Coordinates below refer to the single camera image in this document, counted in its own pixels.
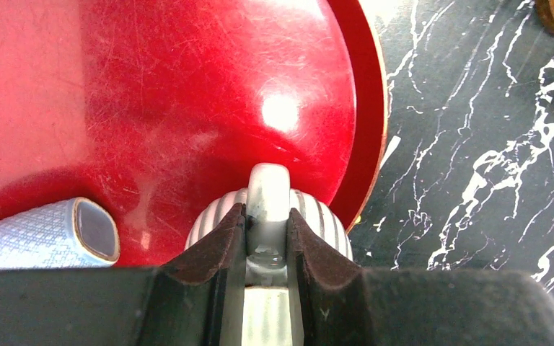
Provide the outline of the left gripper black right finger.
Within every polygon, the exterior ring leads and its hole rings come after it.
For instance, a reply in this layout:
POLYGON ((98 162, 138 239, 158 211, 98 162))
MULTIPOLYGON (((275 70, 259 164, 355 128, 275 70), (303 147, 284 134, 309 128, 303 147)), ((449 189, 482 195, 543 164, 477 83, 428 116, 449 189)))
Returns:
POLYGON ((554 345, 554 298, 526 273, 361 267, 296 209, 286 236, 295 345, 554 345))

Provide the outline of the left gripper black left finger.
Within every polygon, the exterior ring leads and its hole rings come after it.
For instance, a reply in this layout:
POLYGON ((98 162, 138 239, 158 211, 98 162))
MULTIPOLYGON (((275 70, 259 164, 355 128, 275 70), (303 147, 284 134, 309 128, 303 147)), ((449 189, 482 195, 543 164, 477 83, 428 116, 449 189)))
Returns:
POLYGON ((156 267, 0 271, 0 345, 240 345, 245 206, 156 267))

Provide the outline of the ribbed beige mug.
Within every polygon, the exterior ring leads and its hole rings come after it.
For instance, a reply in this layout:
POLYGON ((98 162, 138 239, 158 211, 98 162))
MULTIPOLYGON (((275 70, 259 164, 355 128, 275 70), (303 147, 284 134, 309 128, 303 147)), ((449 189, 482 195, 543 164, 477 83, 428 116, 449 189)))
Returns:
POLYGON ((243 345, 292 345, 286 267, 286 221, 298 210, 307 225, 349 260, 351 243, 339 218, 317 198, 291 188, 280 164, 252 168, 246 188, 214 200, 195 220, 186 240, 191 247, 207 236, 236 203, 246 206, 246 287, 243 345))

